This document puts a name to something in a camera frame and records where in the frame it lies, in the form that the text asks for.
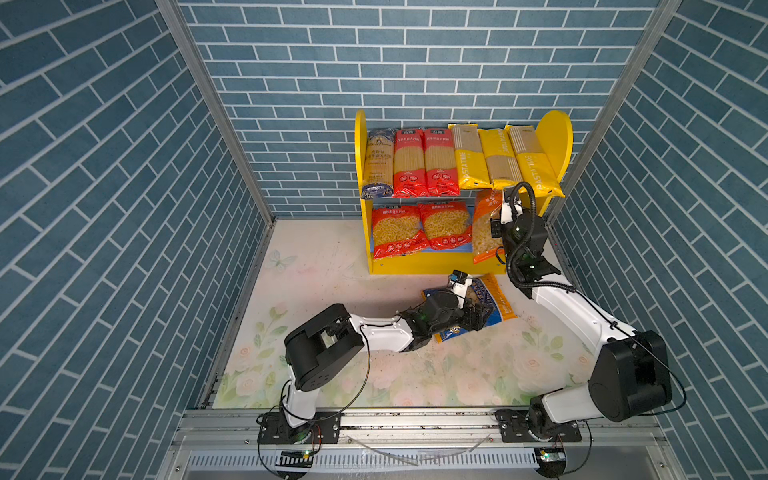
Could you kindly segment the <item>orange pasta bag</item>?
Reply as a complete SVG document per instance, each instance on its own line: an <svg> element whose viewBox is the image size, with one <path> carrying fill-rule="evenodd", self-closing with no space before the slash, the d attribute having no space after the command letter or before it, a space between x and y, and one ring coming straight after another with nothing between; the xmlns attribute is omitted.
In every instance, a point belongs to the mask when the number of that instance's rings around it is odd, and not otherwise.
<svg viewBox="0 0 768 480"><path fill-rule="evenodd" d="M500 238L492 236L491 221L499 220L503 193L499 190L484 189L475 199L472 220L473 263L479 264L495 256L502 246Z"/></svg>

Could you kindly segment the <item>blue elbow pasta bag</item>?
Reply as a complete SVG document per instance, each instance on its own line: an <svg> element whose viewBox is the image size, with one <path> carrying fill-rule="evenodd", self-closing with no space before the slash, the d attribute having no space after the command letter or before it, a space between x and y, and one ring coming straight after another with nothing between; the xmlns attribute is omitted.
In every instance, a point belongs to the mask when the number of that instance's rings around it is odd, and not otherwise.
<svg viewBox="0 0 768 480"><path fill-rule="evenodd" d="M446 329L435 332L433 337L438 343L517 317L494 275L484 275L472 280L464 306L473 308L472 319L455 322Z"/></svg>

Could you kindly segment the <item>yellow spaghetti box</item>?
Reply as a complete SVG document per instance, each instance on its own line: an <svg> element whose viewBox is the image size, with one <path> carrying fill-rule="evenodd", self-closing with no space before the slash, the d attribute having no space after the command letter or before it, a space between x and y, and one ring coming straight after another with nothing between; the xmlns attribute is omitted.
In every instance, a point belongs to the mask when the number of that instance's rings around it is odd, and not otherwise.
<svg viewBox="0 0 768 480"><path fill-rule="evenodd" d="M530 184L537 198L564 197L548 155L532 126L505 127L523 180Z"/></svg>
<svg viewBox="0 0 768 480"><path fill-rule="evenodd" d="M450 124L457 163L458 184L461 189L491 187L485 156L475 124Z"/></svg>
<svg viewBox="0 0 768 480"><path fill-rule="evenodd" d="M481 129L478 133L492 188L503 190L522 182L523 176L506 131Z"/></svg>

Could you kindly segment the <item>red macaroni bag back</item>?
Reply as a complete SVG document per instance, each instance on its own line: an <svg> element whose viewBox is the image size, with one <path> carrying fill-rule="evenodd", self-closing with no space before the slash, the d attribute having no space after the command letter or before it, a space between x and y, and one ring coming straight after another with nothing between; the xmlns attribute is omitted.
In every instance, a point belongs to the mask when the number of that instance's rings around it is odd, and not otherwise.
<svg viewBox="0 0 768 480"><path fill-rule="evenodd" d="M472 240L472 222L465 202L423 203L419 214L430 248L452 250Z"/></svg>

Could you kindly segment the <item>red macaroni bag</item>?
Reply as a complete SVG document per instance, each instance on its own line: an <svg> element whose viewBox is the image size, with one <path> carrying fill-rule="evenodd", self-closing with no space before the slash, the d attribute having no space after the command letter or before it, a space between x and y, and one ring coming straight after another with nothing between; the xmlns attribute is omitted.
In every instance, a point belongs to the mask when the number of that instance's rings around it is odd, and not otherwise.
<svg viewBox="0 0 768 480"><path fill-rule="evenodd" d="M429 247L417 206L375 208L372 212L373 258L404 256Z"/></svg>
<svg viewBox="0 0 768 480"><path fill-rule="evenodd" d="M430 248L452 250L472 240L472 222L465 202L423 203L419 214Z"/></svg>

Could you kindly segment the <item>red macaroni bag front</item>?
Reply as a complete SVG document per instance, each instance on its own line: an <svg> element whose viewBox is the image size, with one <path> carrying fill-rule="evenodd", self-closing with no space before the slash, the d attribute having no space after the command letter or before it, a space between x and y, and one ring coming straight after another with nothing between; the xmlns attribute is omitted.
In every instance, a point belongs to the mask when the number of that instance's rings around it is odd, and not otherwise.
<svg viewBox="0 0 768 480"><path fill-rule="evenodd" d="M429 247L417 206L375 208L372 212L373 258L404 256Z"/></svg>

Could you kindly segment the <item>red spaghetti bag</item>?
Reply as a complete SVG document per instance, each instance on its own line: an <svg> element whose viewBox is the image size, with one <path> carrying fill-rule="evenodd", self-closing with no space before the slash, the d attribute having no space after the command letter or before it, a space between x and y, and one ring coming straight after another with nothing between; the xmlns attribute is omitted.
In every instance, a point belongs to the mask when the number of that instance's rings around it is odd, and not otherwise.
<svg viewBox="0 0 768 480"><path fill-rule="evenodd" d="M447 128L424 130L427 190L435 197L460 194L452 132Z"/></svg>
<svg viewBox="0 0 768 480"><path fill-rule="evenodd" d="M395 134L394 198L428 195L423 139L422 129L403 129Z"/></svg>

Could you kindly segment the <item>dark blue spaghetti bag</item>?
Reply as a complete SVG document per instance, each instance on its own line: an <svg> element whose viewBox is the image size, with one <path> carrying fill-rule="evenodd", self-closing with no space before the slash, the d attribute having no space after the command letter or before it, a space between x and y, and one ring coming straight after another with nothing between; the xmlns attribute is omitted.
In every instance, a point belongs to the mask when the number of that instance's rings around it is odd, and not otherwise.
<svg viewBox="0 0 768 480"><path fill-rule="evenodd" d="M361 198L391 197L394 192L394 147L395 129L371 130L366 142L363 161L363 184Z"/></svg>

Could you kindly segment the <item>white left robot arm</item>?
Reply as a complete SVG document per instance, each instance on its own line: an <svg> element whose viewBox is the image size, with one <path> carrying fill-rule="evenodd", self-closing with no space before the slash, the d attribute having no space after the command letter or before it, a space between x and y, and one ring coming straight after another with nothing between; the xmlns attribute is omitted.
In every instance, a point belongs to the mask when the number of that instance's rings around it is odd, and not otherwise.
<svg viewBox="0 0 768 480"><path fill-rule="evenodd" d="M439 289L390 318L364 317L350 313L341 303L333 304L284 340L290 379L280 411L291 428L310 423L315 419L319 389L360 351L415 351L444 331L481 330L490 316L489 306L451 289Z"/></svg>

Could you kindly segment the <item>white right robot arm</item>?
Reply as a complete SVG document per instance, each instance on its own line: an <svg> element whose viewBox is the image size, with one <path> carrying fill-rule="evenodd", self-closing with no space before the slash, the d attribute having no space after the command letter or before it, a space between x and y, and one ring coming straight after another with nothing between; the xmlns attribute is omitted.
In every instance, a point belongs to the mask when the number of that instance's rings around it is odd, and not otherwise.
<svg viewBox="0 0 768 480"><path fill-rule="evenodd" d="M532 401L532 415L547 424L606 418L620 422L648 415L672 401L676 377L664 340L617 320L567 282L543 255L546 228L531 209L501 207L491 233L502 240L506 275L525 296L546 308L594 355L585 384Z"/></svg>

